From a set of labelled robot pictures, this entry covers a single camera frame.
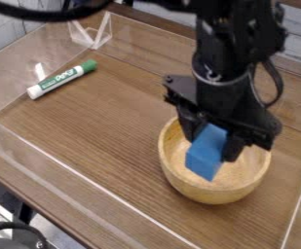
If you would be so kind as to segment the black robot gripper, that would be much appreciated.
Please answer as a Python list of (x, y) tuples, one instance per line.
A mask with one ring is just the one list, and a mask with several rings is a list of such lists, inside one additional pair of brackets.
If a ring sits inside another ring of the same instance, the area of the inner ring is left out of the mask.
[(226, 130), (222, 160), (235, 162), (244, 146), (270, 150), (280, 133), (280, 123), (270, 108), (282, 95), (264, 101), (250, 74), (231, 82), (214, 82), (197, 76), (167, 75), (163, 80), (165, 101), (175, 107), (184, 139), (192, 142), (207, 124)]

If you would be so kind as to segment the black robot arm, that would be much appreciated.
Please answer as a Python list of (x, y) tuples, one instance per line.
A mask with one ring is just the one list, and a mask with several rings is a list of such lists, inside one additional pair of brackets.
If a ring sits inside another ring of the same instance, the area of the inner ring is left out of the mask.
[(283, 7), (272, 0), (140, 0), (195, 15), (192, 76), (168, 78), (165, 101), (175, 106), (187, 141), (207, 125), (226, 131), (220, 159), (234, 161), (246, 146), (270, 150), (280, 122), (255, 88), (256, 66), (272, 78), (275, 94), (283, 81), (271, 56), (283, 49)]

